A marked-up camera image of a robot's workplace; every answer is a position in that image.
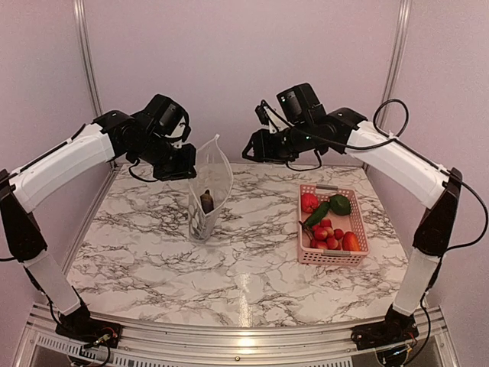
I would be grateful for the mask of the clear zip top bag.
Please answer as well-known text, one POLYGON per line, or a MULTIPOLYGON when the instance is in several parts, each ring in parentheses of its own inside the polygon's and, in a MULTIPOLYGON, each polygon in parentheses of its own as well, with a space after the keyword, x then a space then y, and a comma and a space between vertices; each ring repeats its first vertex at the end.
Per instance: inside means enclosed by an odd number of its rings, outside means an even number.
POLYGON ((196 177, 189 180, 189 236, 205 242, 212 234, 217 219, 230 197, 234 177, 232 167, 224 151, 219 147, 220 135, 207 141, 196 152, 196 177), (215 209, 205 214, 200 196, 210 190, 215 209))

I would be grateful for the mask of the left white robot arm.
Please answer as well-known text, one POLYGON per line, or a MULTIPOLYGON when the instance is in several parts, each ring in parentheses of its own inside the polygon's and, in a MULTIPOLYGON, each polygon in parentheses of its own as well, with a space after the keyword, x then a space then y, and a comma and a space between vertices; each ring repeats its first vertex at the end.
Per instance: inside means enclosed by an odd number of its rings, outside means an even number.
POLYGON ((110 111, 84 125, 72 138, 13 172, 1 172, 1 218, 11 259, 21 263, 78 339, 96 334, 96 322, 47 251, 33 211, 52 193, 98 164, 125 157, 152 165, 155 180, 194 178, 196 149, 185 109, 170 104, 127 115, 110 111))

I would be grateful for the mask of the green cucumber toy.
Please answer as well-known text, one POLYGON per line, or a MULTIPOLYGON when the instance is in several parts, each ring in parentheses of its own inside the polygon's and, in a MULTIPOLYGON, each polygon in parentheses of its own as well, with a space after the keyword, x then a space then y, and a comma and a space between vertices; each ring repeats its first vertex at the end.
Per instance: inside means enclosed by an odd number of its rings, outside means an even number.
POLYGON ((304 225, 309 228, 318 225, 328 214, 329 208, 329 201, 320 203, 316 210, 304 221, 304 225))

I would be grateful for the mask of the green pepper toy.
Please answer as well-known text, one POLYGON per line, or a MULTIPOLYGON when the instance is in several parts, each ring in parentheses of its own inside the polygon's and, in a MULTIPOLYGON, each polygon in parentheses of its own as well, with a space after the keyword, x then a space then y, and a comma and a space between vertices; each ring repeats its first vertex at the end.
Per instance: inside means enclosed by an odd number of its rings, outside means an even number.
POLYGON ((341 194, 329 197, 330 210, 337 216, 348 216, 351 214, 350 200, 341 194))

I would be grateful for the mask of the curved aluminium front rail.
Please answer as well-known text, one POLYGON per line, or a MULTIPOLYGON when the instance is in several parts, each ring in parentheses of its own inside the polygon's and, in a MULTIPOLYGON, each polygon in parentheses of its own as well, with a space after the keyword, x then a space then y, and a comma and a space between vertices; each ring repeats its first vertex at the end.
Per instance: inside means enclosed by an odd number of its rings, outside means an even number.
POLYGON ((379 366, 392 346, 359 350, 356 322, 312 326, 238 328, 188 326, 113 317, 121 324, 117 347, 83 349, 55 333, 48 307, 35 304, 21 335, 15 366, 379 366))

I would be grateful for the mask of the red tomato toy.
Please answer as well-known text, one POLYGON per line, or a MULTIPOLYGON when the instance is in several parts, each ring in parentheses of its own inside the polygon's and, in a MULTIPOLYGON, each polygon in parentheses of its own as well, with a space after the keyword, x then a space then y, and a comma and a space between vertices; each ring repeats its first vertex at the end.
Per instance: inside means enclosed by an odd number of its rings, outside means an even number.
POLYGON ((313 213, 319 206, 319 201, 316 195, 312 193, 304 193, 300 197, 300 207, 304 213, 313 213))

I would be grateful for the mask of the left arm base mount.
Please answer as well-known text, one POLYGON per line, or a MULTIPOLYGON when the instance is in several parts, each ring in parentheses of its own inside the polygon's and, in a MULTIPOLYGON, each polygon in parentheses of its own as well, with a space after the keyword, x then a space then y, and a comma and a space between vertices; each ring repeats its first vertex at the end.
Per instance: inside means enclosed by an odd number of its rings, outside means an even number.
POLYGON ((95 319, 78 322, 75 325, 58 322, 56 327, 56 333, 58 335, 78 340, 85 344, 94 344, 96 340, 108 335, 109 339, 104 344, 111 349, 115 349, 118 346, 121 332, 121 324, 95 319))

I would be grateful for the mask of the purple eggplant toy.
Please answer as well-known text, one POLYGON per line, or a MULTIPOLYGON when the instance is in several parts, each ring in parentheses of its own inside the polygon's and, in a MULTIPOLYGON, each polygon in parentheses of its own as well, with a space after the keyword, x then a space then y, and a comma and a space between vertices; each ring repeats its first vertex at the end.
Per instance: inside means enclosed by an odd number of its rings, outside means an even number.
POLYGON ((210 190, 205 190, 205 192, 199 197, 202 207, 202 211, 207 214, 215 209, 214 199, 210 193, 210 190))

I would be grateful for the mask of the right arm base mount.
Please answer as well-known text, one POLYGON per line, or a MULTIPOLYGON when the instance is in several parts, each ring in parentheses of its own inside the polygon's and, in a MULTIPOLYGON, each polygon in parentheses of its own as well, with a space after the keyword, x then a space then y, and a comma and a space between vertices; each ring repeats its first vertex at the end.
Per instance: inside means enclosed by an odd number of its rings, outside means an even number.
POLYGON ((406 340, 416 339, 419 331, 414 321, 402 324, 397 321, 381 321, 354 326, 351 340, 358 350, 388 346, 406 340))

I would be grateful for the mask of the right aluminium frame post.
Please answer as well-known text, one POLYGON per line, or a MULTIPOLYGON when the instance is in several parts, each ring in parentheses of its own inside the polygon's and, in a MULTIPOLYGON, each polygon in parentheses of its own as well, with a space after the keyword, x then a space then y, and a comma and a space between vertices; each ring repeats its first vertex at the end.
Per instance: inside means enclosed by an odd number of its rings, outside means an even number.
POLYGON ((393 40, 393 48, 391 52, 391 58, 381 102, 385 102, 393 97, 393 92, 395 90, 395 86, 400 75, 403 55, 406 49, 412 3, 413 2, 411 0, 400 1, 396 30, 393 40))

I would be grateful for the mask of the orange red mango toy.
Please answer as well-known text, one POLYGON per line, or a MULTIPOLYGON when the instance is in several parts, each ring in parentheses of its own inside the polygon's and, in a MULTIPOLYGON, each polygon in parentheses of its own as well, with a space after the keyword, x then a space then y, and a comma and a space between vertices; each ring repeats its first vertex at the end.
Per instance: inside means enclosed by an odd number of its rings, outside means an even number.
POLYGON ((349 252, 361 251, 358 237, 353 232, 346 232, 342 238, 342 249, 349 252))

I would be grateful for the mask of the pink plastic basket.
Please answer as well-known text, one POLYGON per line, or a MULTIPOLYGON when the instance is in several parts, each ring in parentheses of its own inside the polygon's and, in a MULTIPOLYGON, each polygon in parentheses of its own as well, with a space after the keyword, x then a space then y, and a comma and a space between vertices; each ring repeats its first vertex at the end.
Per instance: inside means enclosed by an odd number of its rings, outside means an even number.
POLYGON ((332 265, 332 266, 356 266, 370 252, 364 221, 361 215, 358 198, 353 190, 347 188, 320 185, 320 184, 300 184, 299 185, 299 203, 298 203, 298 243, 297 259, 300 263, 311 265, 332 265), (351 204, 351 213, 345 216, 339 216, 330 209, 325 215, 325 219, 332 221, 333 229, 342 229, 344 232, 353 232, 358 239, 359 251, 333 250, 323 248, 313 248, 311 245, 312 238, 301 226, 310 213, 305 213, 301 209, 303 194, 315 195, 319 203, 329 200, 329 197, 335 194, 341 194, 348 198, 351 204))

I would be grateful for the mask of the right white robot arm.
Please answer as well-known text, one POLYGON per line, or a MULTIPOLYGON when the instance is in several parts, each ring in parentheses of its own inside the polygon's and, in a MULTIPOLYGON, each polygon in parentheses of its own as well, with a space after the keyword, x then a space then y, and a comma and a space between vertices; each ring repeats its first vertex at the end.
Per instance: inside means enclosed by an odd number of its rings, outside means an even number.
POLYGON ((417 198, 426 211, 413 240, 413 251, 400 289, 378 335, 387 343, 408 330, 411 317, 434 278, 449 247, 461 188, 461 173, 444 174, 394 136, 381 134, 368 119, 350 108, 295 115, 292 126, 278 132, 262 128, 241 153, 253 162, 286 164, 305 151, 333 149, 372 166, 417 198))

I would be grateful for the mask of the red cherry bunch toy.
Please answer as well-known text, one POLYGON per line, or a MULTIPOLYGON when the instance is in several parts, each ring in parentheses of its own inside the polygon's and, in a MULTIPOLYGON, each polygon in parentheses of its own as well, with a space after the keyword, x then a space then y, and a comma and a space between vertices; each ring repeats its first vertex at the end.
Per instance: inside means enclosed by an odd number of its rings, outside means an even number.
POLYGON ((342 229, 333 229, 330 219, 322 219, 319 224, 312 227, 302 224, 303 233, 309 240, 309 247, 321 250, 342 250, 342 241, 345 232, 342 229))

